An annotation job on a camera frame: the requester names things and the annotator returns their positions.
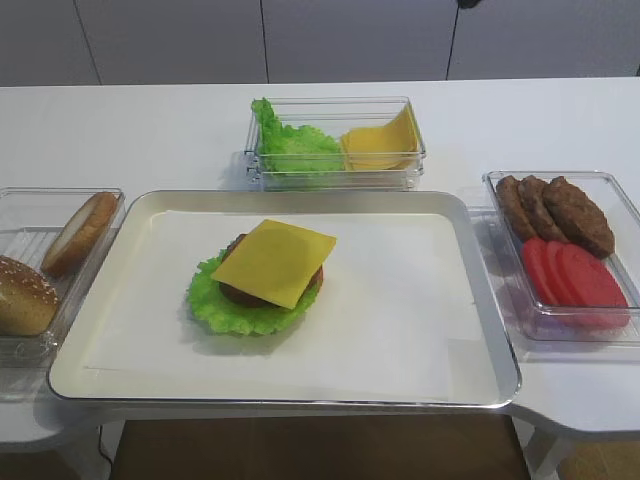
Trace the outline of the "yellow cheese slice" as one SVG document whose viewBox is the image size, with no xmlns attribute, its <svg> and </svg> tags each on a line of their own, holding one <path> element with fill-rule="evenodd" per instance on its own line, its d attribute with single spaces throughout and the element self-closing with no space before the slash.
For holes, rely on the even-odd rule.
<svg viewBox="0 0 640 480">
<path fill-rule="evenodd" d="M 266 219 L 246 234 L 212 278 L 292 309 L 336 242 L 334 236 Z"/>
</svg>

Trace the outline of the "green lettuce leaf in box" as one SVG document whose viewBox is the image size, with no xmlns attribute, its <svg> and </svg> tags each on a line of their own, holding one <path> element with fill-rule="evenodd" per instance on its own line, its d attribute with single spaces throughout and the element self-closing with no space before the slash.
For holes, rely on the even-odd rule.
<svg viewBox="0 0 640 480">
<path fill-rule="evenodd" d="M 344 156 L 338 142 L 311 125 L 285 125 L 266 98 L 252 101 L 259 126 L 259 154 L 267 171 L 278 173 L 343 171 Z"/>
</svg>

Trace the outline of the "clear box with lettuce cheese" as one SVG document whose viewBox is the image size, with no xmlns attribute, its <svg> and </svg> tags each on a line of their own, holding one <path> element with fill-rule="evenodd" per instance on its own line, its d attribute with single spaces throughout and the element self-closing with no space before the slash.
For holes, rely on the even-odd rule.
<svg viewBox="0 0 640 480">
<path fill-rule="evenodd" d="M 267 171 L 258 152 L 259 126 L 251 109 L 251 121 L 245 147 L 248 173 L 265 191 L 310 191 L 344 189 L 411 190 L 424 171 L 426 147 L 419 130 L 411 101 L 406 97 L 328 97 L 266 98 L 283 124 L 299 127 L 311 125 L 334 138 L 358 127 L 383 126 L 406 105 L 411 108 L 418 137 L 418 151 L 411 153 L 403 169 L 348 170 L 344 156 L 343 171 L 278 173 Z"/>
</svg>

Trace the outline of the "stack of yellow cheese slices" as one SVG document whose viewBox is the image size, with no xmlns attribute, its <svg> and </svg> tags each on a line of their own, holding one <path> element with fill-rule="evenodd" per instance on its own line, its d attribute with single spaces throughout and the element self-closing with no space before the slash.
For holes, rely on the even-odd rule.
<svg viewBox="0 0 640 480">
<path fill-rule="evenodd" d="M 418 137 L 411 108 L 406 105 L 383 126 L 358 127 L 340 137 L 348 170 L 403 169 L 411 153 L 418 151 Z"/>
</svg>

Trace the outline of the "green lettuce leaf on tray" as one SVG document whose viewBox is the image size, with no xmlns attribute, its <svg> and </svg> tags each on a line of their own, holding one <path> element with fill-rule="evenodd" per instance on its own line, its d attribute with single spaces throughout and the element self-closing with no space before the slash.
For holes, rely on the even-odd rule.
<svg viewBox="0 0 640 480">
<path fill-rule="evenodd" d="M 314 286 L 302 294 L 291 310 L 279 306 L 249 308 L 231 302 L 219 290 L 219 283 L 212 279 L 213 273 L 221 266 L 225 250 L 198 264 L 187 293 L 194 318 L 213 333 L 240 336 L 275 334 L 291 327 L 315 302 L 322 286 Z"/>
</svg>

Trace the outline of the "brown patty on tray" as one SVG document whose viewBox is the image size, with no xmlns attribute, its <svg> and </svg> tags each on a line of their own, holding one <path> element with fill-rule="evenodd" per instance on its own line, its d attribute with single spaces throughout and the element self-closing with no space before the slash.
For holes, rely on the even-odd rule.
<svg viewBox="0 0 640 480">
<path fill-rule="evenodd" d="M 227 258 L 231 255 L 231 253 L 236 249 L 236 247 L 244 240 L 244 238 L 246 237 L 246 235 L 244 233 L 239 234 L 226 248 L 225 252 L 222 254 L 222 258 L 220 260 L 220 263 L 223 264 Z M 314 275 L 311 277 L 309 283 L 307 284 L 307 286 L 305 287 L 305 289 L 303 290 L 302 294 L 306 294 L 308 293 L 313 287 L 313 277 Z M 259 298 L 257 296 L 251 295 L 249 293 L 246 293 L 242 290 L 239 290 L 238 288 L 220 282 L 219 283 L 219 290 L 221 291 L 221 293 L 231 302 L 241 305 L 241 306 L 245 306 L 245 307 L 249 307 L 249 308 L 263 308 L 263 307 L 276 307 L 276 304 L 273 304 L 271 302 L 268 302 L 262 298 Z"/>
</svg>

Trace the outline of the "silver metal baking tray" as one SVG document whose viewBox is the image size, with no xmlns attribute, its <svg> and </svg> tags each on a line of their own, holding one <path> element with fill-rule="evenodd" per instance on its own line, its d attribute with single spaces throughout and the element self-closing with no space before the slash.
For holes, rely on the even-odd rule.
<svg viewBox="0 0 640 480">
<path fill-rule="evenodd" d="M 240 398 L 159 397 L 159 383 L 138 380 L 129 374 L 101 376 L 87 371 L 83 360 L 100 331 L 99 320 L 90 318 L 100 301 L 93 295 L 101 276 L 113 276 L 126 253 L 126 243 L 134 238 L 152 215 L 178 211 L 256 215 L 260 221 L 288 222 L 291 215 L 338 214 L 419 214 L 452 216 L 460 235 L 460 247 L 469 284 L 477 304 L 481 338 L 458 340 L 450 349 L 450 392 L 442 399 L 399 397 L 349 398 Z M 441 192 L 391 193 L 347 191 L 332 193 L 260 193 L 232 191 L 156 191 L 139 197 L 130 207 L 86 299 L 51 366 L 49 385 L 58 396 L 79 401 L 171 402 L 178 404 L 219 404 L 228 408 L 302 407 L 310 410 L 365 409 L 494 409 L 509 404 L 516 396 L 521 374 L 511 347 L 477 237 L 465 204 Z"/>
</svg>

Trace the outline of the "left brown patty in box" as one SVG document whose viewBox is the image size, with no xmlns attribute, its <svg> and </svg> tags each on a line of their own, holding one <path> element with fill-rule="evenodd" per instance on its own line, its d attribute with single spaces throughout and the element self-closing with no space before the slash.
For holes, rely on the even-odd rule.
<svg viewBox="0 0 640 480">
<path fill-rule="evenodd" d="M 512 231 L 522 242 L 538 236 L 522 206 L 519 194 L 520 181 L 512 175 L 502 178 L 496 185 L 498 203 Z"/>
</svg>

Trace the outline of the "brown patty in box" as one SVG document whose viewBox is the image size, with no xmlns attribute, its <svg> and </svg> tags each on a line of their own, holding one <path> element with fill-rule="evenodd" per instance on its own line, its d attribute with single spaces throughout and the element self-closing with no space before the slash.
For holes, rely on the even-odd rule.
<svg viewBox="0 0 640 480">
<path fill-rule="evenodd" d="M 519 194 L 520 181 L 512 175 L 502 178 L 496 185 L 498 203 L 512 231 L 522 242 L 538 236 L 522 206 Z"/>
<path fill-rule="evenodd" d="M 543 191 L 547 183 L 533 175 L 520 181 L 518 192 L 527 218 L 538 236 L 546 241 L 568 243 L 569 239 L 547 210 Z"/>
<path fill-rule="evenodd" d="M 543 201 L 571 243 L 598 259 L 615 252 L 615 236 L 603 211 L 564 176 L 555 177 L 544 187 Z"/>
</svg>

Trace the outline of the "middle brown patty in box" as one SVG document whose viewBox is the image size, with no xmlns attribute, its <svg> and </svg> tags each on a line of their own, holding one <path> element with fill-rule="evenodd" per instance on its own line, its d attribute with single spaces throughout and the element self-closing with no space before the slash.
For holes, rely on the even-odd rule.
<svg viewBox="0 0 640 480">
<path fill-rule="evenodd" d="M 543 191 L 547 183 L 533 175 L 520 181 L 518 192 L 527 218 L 538 236 L 546 241 L 568 243 L 569 239 L 547 210 Z"/>
</svg>

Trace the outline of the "clear box with patties tomatoes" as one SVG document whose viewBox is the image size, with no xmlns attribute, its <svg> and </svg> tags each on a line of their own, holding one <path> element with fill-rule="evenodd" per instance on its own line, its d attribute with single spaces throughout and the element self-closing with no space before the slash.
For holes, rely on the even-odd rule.
<svg viewBox="0 0 640 480">
<path fill-rule="evenodd" d="M 500 207 L 496 185 L 512 175 L 533 175 L 547 183 L 558 176 L 581 190 L 603 211 L 615 236 L 615 252 L 599 259 L 620 286 L 628 307 L 584 307 L 543 304 L 522 261 L 522 242 Z M 495 208 L 492 239 L 510 298 L 509 320 L 530 340 L 589 346 L 639 344 L 639 211 L 613 176 L 593 171 L 492 171 L 483 182 Z"/>
</svg>

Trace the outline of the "bun bottom half standing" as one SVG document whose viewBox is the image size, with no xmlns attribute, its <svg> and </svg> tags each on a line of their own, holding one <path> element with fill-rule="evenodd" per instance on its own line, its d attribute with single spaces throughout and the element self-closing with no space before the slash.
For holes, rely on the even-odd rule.
<svg viewBox="0 0 640 480">
<path fill-rule="evenodd" d="M 79 267 L 106 230 L 117 204 L 117 198 L 111 192 L 102 191 L 91 196 L 50 245 L 41 264 L 42 271 L 58 278 Z"/>
</svg>

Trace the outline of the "right brown patty in box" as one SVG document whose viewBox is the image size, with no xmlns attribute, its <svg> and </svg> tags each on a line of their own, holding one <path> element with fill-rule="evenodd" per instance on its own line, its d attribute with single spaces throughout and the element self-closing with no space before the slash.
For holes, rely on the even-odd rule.
<svg viewBox="0 0 640 480">
<path fill-rule="evenodd" d="M 544 187 L 543 201 L 571 243 L 598 259 L 615 252 L 615 236 L 603 211 L 564 176 L 555 177 Z"/>
</svg>

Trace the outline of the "clear box with buns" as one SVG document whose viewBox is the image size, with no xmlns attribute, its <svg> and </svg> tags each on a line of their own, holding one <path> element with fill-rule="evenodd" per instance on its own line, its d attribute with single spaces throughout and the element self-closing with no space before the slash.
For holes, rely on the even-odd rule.
<svg viewBox="0 0 640 480">
<path fill-rule="evenodd" d="M 50 245 L 69 219 L 98 192 L 117 198 L 116 210 L 84 262 L 71 273 L 54 278 L 41 269 Z M 35 367 L 47 364 L 61 346 L 124 219 L 124 194 L 118 188 L 27 188 L 1 191 L 1 256 L 22 262 L 39 272 L 54 287 L 58 309 L 40 335 L 1 334 L 1 364 Z"/>
</svg>

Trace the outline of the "right red tomato slice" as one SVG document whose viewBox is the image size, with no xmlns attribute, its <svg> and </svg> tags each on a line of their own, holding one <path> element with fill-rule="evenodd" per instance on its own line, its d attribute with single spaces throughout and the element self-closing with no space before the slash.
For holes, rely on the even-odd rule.
<svg viewBox="0 0 640 480">
<path fill-rule="evenodd" d="M 560 277 L 578 306 L 627 308 L 620 286 L 604 264 L 573 244 L 560 248 L 556 256 Z"/>
</svg>

